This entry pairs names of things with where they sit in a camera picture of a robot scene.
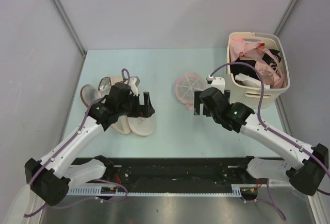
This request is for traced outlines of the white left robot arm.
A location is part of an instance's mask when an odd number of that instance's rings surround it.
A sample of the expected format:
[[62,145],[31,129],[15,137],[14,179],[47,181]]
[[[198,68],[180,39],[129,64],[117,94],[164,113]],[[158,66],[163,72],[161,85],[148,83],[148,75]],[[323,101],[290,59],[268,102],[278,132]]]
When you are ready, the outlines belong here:
[[25,163],[26,182],[30,189],[49,206],[59,204],[70,189],[86,182],[100,179],[107,183],[113,179],[114,170],[105,157],[98,156],[79,166],[72,173],[68,169],[90,142],[115,124],[122,116],[149,118],[155,114],[149,92],[133,92],[132,84],[117,82],[109,94],[96,99],[87,108],[83,120],[74,131],[41,159]]

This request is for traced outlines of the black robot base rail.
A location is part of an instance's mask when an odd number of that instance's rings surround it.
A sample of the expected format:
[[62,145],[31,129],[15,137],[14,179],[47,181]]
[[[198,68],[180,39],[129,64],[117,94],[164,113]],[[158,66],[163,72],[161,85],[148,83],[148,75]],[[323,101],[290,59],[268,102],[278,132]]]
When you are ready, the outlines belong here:
[[101,181],[83,185],[114,185],[127,191],[127,185],[266,185],[265,178],[254,178],[246,167],[251,157],[246,158],[110,158]]

